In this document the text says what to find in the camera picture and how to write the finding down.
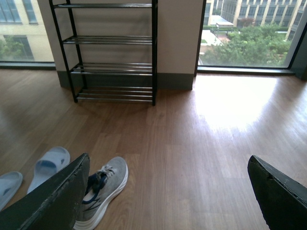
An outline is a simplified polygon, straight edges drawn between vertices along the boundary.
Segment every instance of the baseboard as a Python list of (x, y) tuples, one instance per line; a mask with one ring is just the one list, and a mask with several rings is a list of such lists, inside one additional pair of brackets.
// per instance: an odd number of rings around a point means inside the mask
[[(67, 73), (58, 71), (58, 76), (61, 87), (69, 87)], [(191, 90), (193, 78), (193, 74), (158, 73), (158, 89)], [(151, 78), (144, 76), (88, 75), (86, 79), (88, 86), (150, 87), (152, 85)], [(81, 76), (74, 76), (72, 80), (75, 87), (83, 85)]]

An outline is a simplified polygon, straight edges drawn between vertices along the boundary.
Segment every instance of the shoe rack shelf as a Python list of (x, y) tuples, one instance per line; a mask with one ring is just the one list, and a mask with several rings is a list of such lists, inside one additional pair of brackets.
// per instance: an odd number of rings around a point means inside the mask
[[(157, 14), (158, 0), (152, 0), (152, 3), (71, 3), (70, 0), (65, 0), (64, 4), (54, 4), (54, 0), (49, 0), (53, 20), (57, 30), (57, 35), (62, 51), (64, 64), (70, 84), (74, 102), (78, 100), (92, 101), (109, 101), (109, 102), (140, 102), (151, 103), (155, 105), (157, 91)], [(72, 36), (62, 38), (57, 19), (56, 11), (66, 9), (69, 13), (69, 18), (72, 28)], [(91, 36), (79, 35), (75, 20), (74, 11), (82, 9), (151, 9), (151, 34), (148, 36)], [(78, 62), (75, 66), (70, 67), (65, 51), (65, 46), (73, 45), (76, 48)], [(82, 51), (80, 46), (85, 45), (123, 45), (123, 46), (151, 46), (151, 63), (86, 63), (83, 62)], [(116, 79), (117, 76), (144, 76), (151, 78), (151, 86), (140, 87), (136, 86), (107, 86), (97, 85), (88, 87), (88, 76), (112, 76)], [(82, 76), (83, 86), (76, 90), (73, 77)]]

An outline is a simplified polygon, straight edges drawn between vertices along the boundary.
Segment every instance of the sneaker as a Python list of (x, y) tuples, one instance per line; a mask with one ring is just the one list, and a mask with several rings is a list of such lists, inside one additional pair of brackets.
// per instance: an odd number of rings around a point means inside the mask
[(101, 221), (108, 204), (125, 187), (128, 167), (121, 157), (115, 157), (101, 170), (89, 176), (75, 230), (93, 230)]

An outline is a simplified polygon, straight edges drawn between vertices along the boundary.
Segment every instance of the glass pane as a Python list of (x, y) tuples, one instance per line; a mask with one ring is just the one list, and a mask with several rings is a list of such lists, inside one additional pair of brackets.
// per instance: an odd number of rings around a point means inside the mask
[(0, 22), (0, 61), (54, 61), (37, 0), (0, 0)]
[(210, 14), (203, 25), (200, 66), (288, 67), (306, 0), (215, 1), (206, 4), (211, 9), (205, 10)]

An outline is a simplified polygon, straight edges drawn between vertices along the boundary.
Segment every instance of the slipper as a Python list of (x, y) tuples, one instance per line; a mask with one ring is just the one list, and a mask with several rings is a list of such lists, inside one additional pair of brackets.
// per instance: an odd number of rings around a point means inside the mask
[(20, 172), (9, 172), (0, 176), (0, 211), (15, 195), (23, 181)]
[(71, 156), (63, 147), (53, 147), (38, 160), (34, 168), (34, 177), (28, 189), (28, 193), (40, 186), (51, 176), (69, 164)]

